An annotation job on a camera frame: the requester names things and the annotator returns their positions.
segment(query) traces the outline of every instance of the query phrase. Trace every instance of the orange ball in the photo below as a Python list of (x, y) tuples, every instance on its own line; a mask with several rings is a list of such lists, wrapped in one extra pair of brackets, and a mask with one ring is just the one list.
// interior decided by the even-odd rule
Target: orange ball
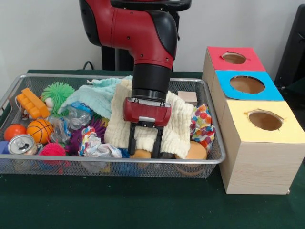
[(10, 141), (12, 138), (18, 135), (25, 135), (25, 134), (26, 134), (26, 128), (23, 125), (19, 125), (19, 124), (10, 125), (4, 131), (4, 140)]
[(53, 132), (51, 123), (44, 119), (37, 119), (31, 122), (27, 128), (27, 134), (31, 135), (36, 143), (46, 144)]

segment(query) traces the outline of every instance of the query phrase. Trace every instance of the white cloth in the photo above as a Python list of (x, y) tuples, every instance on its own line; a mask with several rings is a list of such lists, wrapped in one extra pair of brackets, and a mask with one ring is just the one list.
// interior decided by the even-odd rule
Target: white cloth
[[(132, 82), (122, 80), (116, 87), (111, 102), (112, 115), (105, 132), (105, 142), (116, 148), (128, 148), (130, 123), (123, 119), (123, 102), (130, 97)], [(166, 101), (172, 106), (171, 118), (164, 127), (161, 152), (176, 154), (185, 158), (190, 149), (190, 124), (194, 106), (185, 103), (174, 93), (168, 92)], [(136, 127), (136, 149), (153, 151), (157, 130), (146, 127)]]

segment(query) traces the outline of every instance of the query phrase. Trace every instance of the metal basket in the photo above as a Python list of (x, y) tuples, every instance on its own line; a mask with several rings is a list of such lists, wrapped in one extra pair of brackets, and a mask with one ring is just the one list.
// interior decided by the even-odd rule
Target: metal basket
[[(74, 89), (91, 79), (106, 79), (110, 76), (26, 74), (15, 79), (0, 101), (0, 140), (5, 129), (21, 122), (21, 112), (15, 104), (15, 97), (28, 87), (36, 95), (54, 82), (65, 82)], [(171, 79), (169, 90), (194, 91), (198, 104), (207, 103), (216, 129), (216, 138), (206, 160), (182, 159), (129, 159), (129, 158), (88, 158), (60, 156), (0, 155), (0, 173), (80, 175), (80, 176), (134, 176), (134, 177), (196, 177), (207, 178), (225, 158), (224, 144), (207, 84), (198, 79)]]

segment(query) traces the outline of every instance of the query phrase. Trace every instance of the black cable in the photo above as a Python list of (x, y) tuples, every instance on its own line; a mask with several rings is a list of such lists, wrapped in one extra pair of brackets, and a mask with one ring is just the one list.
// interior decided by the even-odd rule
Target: black cable
[(90, 65), (91, 69), (94, 70), (94, 66), (91, 61), (87, 61), (82, 69), (85, 70), (88, 64)]

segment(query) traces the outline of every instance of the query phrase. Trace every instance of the orange toy block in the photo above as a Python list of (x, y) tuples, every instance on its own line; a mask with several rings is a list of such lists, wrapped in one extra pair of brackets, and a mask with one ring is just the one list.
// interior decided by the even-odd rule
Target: orange toy block
[(33, 119), (50, 115), (46, 104), (41, 101), (29, 88), (25, 88), (17, 96), (20, 105), (32, 116)]

